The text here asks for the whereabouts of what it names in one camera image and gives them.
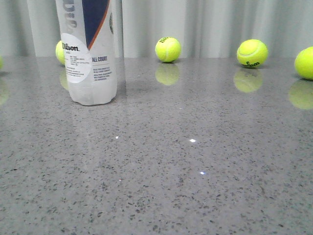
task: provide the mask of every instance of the gray speckled surface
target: gray speckled surface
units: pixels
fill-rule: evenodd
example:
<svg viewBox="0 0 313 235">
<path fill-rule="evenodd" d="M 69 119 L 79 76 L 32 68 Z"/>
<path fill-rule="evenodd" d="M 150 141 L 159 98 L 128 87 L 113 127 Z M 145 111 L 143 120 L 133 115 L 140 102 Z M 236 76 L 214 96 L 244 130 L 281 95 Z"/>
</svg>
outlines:
<svg viewBox="0 0 313 235">
<path fill-rule="evenodd" d="M 5 58 L 2 235 L 313 234 L 313 81 L 293 59 L 117 67 L 116 98 L 88 107 L 55 58 Z"/>
</svg>

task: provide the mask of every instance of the curtain fold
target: curtain fold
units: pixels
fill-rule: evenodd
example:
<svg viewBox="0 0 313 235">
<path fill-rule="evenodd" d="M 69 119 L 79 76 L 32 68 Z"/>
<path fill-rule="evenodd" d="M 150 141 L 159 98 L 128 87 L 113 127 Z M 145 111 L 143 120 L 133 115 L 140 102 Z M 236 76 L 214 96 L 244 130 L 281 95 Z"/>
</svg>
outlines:
<svg viewBox="0 0 313 235">
<path fill-rule="evenodd" d="M 313 0 L 111 0 L 117 57 L 155 57 L 164 36 L 181 57 L 234 57 L 257 38 L 272 57 L 313 45 Z M 55 0 L 0 0 L 0 55 L 54 56 L 60 31 Z"/>
</svg>

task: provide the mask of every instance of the product label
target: product label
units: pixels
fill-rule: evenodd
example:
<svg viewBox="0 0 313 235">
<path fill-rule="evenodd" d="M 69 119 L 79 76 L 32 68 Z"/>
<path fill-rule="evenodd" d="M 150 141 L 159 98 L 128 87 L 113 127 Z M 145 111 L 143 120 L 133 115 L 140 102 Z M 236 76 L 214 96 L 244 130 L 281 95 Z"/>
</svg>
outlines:
<svg viewBox="0 0 313 235">
<path fill-rule="evenodd" d="M 106 80 L 108 77 L 110 77 L 111 74 L 110 67 L 95 67 L 93 69 L 93 77 L 94 81 L 101 81 L 101 80 Z"/>
<path fill-rule="evenodd" d="M 61 37 L 67 71 L 67 80 L 71 83 L 81 82 L 91 72 L 91 54 L 86 45 L 73 35 L 63 33 Z"/>
</svg>

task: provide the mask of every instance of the tennis ball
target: tennis ball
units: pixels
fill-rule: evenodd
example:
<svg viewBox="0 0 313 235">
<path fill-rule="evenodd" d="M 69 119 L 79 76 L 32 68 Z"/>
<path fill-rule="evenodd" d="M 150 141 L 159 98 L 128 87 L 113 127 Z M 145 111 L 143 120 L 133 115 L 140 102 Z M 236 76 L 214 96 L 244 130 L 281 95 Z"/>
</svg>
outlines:
<svg viewBox="0 0 313 235">
<path fill-rule="evenodd" d="M 162 62 L 173 62 L 180 55 L 181 47 L 176 38 L 164 37 L 156 44 L 156 55 Z"/>
<path fill-rule="evenodd" d="M 166 86 L 177 83 L 179 79 L 179 69 L 175 64 L 160 64 L 156 70 L 156 80 Z"/>
<path fill-rule="evenodd" d="M 234 76 L 234 84 L 241 92 L 254 92 L 262 86 L 263 76 L 258 69 L 240 69 Z"/>
<path fill-rule="evenodd" d="M 8 100 L 9 93 L 7 84 L 0 78 L 0 105 Z"/>
<path fill-rule="evenodd" d="M 57 46 L 55 47 L 55 56 L 60 61 L 62 65 L 65 65 L 64 52 L 62 47 L 62 41 L 59 41 Z"/>
<path fill-rule="evenodd" d="M 60 83 L 62 87 L 68 91 L 68 84 L 67 84 L 67 71 L 64 69 L 60 74 Z"/>
<path fill-rule="evenodd" d="M 313 80 L 313 47 L 300 51 L 294 61 L 294 67 L 301 77 Z"/>
<path fill-rule="evenodd" d="M 301 79 L 290 87 L 289 101 L 298 109 L 313 109 L 313 81 Z"/>
<path fill-rule="evenodd" d="M 237 50 L 237 59 L 245 67 L 257 67 L 263 64 L 268 57 L 268 48 L 257 39 L 246 40 Z"/>
<path fill-rule="evenodd" d="M 0 56 L 0 69 L 2 68 L 3 66 L 3 60 L 2 60 L 2 57 Z"/>
</svg>

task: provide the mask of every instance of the plastic bottle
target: plastic bottle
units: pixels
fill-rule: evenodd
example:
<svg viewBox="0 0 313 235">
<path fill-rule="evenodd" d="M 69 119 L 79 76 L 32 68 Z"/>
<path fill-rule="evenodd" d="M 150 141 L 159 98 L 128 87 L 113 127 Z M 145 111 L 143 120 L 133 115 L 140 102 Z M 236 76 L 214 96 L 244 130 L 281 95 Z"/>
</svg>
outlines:
<svg viewBox="0 0 313 235">
<path fill-rule="evenodd" d="M 110 0 L 55 0 L 68 91 L 83 105 L 105 104 L 116 95 Z"/>
</svg>

